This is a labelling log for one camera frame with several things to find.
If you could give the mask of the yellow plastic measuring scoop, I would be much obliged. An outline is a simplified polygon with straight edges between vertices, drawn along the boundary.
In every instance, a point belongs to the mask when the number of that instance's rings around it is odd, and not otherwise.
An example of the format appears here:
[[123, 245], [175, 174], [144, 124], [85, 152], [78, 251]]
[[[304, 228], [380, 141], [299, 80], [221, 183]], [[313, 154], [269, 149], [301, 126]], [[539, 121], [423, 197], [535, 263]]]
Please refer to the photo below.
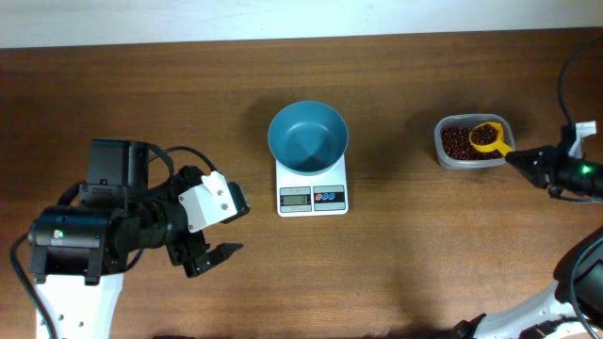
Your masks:
[[470, 145], [479, 153], [499, 153], [506, 156], [513, 147], [505, 142], [503, 127], [498, 122], [485, 122], [469, 133]]

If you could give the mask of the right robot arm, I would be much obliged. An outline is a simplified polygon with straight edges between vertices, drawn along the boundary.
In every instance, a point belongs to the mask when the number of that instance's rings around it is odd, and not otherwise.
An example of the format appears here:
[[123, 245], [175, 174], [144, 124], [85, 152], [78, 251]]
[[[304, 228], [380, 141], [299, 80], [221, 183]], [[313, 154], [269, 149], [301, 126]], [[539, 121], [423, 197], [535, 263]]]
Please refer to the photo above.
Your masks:
[[[558, 146], [509, 152], [505, 160], [534, 186], [563, 201], [566, 190], [602, 201], [602, 166]], [[555, 267], [553, 283], [507, 311], [458, 323], [450, 338], [564, 338], [602, 334], [602, 230], [578, 242]]]

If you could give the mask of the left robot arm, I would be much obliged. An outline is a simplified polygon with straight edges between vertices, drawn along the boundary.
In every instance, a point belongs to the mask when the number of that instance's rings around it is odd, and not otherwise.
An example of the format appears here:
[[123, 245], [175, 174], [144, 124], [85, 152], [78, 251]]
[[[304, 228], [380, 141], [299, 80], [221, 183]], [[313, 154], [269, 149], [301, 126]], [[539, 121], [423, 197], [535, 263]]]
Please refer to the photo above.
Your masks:
[[243, 190], [211, 165], [176, 169], [171, 150], [135, 140], [95, 139], [88, 177], [32, 223], [22, 282], [37, 308], [40, 338], [107, 338], [123, 278], [148, 249], [195, 278], [239, 243], [211, 247], [203, 230], [250, 211]]

